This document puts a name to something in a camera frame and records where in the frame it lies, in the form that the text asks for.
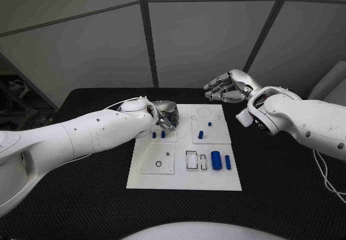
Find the black table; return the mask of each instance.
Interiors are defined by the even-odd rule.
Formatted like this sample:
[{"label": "black table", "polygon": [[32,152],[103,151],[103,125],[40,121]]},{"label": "black table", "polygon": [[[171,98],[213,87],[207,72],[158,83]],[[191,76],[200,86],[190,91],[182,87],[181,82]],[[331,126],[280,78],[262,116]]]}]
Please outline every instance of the black table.
[{"label": "black table", "polygon": [[[86,88],[70,94],[54,123],[133,97],[178,104],[223,104],[243,191],[128,189],[133,139],[55,169],[15,210],[0,218],[0,236],[25,240],[122,239],[161,224],[228,223],[293,240],[346,238],[346,204],[329,192],[314,151],[288,132],[270,136],[243,127],[247,103],[210,102],[203,89]],[[331,157],[331,181],[346,189],[346,164]]]}]

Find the small blue block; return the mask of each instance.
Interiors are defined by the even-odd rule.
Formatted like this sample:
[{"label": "small blue block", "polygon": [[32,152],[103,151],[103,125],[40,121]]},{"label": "small blue block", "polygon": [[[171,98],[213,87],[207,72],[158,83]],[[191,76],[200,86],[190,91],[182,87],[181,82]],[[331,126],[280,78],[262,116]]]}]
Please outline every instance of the small blue block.
[{"label": "small blue block", "polygon": [[198,138],[200,138],[200,139],[203,139],[203,138],[204,138],[204,131],[200,131]]},{"label": "small blue block", "polygon": [[226,156],[226,167],[227,167],[227,170],[231,170],[231,161],[230,161],[230,156],[227,155]]}]

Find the cable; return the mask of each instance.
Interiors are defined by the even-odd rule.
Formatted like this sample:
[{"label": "cable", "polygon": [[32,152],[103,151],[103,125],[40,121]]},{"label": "cable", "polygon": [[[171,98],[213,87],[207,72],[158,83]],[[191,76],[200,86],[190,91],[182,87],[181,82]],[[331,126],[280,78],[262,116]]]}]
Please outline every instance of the cable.
[{"label": "cable", "polygon": [[112,106],[109,106],[106,109],[109,109],[110,107],[113,107],[113,106],[117,105],[117,104],[122,104],[122,103],[125,104],[126,102],[129,102],[129,101],[132,101],[132,100],[136,100],[136,99],[142,99],[142,98],[143,98],[143,97],[135,97],[135,98],[130,98],[130,99],[128,99],[128,100],[125,100],[125,101],[120,101],[120,102],[115,103]]},{"label": "cable", "polygon": [[[328,180],[329,168],[328,168],[328,164],[326,164],[326,161],[325,161],[325,159],[324,159],[324,156],[321,155],[321,153],[319,153],[316,150],[314,150],[312,152],[314,152],[315,161],[316,161],[318,166],[319,166],[321,174],[322,174],[322,176],[324,176],[324,178],[325,178],[326,188],[328,188],[329,191],[332,191],[334,193],[337,193],[338,197],[341,198],[341,200],[342,200],[344,203],[346,204],[346,200],[344,199],[344,197],[342,197],[342,195],[341,195],[341,194],[345,194],[345,193],[344,193],[344,192],[339,192],[339,191],[337,190],[337,188],[334,187],[331,181]],[[326,170],[325,170],[326,173],[325,173],[325,174],[324,174],[324,169],[322,169],[321,163],[319,163],[319,161],[318,161],[316,152],[318,152],[319,157],[321,157],[321,159],[322,159],[322,161],[324,161],[324,163],[325,163],[325,168],[326,168]]]},{"label": "cable", "polygon": [[83,156],[83,157],[80,157],[79,159],[74,159],[74,160],[71,160],[71,161],[68,161],[68,162],[66,162],[64,164],[61,164],[58,167],[61,167],[63,165],[66,165],[66,164],[70,164],[70,163],[73,163],[74,161],[77,161],[77,160],[81,160],[81,159],[86,159],[90,155],[87,155],[87,156]]}]

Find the robotic hand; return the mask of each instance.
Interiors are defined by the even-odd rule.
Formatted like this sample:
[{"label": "robotic hand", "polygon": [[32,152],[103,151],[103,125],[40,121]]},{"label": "robotic hand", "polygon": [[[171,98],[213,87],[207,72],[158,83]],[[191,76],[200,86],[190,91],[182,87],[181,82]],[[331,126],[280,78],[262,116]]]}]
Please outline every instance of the robotic hand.
[{"label": "robotic hand", "polygon": [[146,97],[123,101],[117,111],[102,111],[27,131],[0,131],[0,217],[25,199],[55,168],[145,137],[158,124],[174,130],[178,104]]},{"label": "robotic hand", "polygon": [[244,127],[253,123],[276,135],[288,131],[298,142],[318,152],[346,161],[346,107],[321,100],[302,100],[282,87],[262,87],[239,69],[204,86],[205,96],[227,103],[249,101],[236,116]]}]

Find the circular hole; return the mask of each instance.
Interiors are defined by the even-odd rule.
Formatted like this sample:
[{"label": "circular hole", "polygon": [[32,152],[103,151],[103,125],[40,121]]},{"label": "circular hole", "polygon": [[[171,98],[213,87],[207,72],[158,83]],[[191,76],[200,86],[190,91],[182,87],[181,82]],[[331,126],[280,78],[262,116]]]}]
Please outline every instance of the circular hole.
[{"label": "circular hole", "polygon": [[344,143],[339,143],[339,145],[338,145],[338,149],[344,149],[345,148],[345,144]]}]

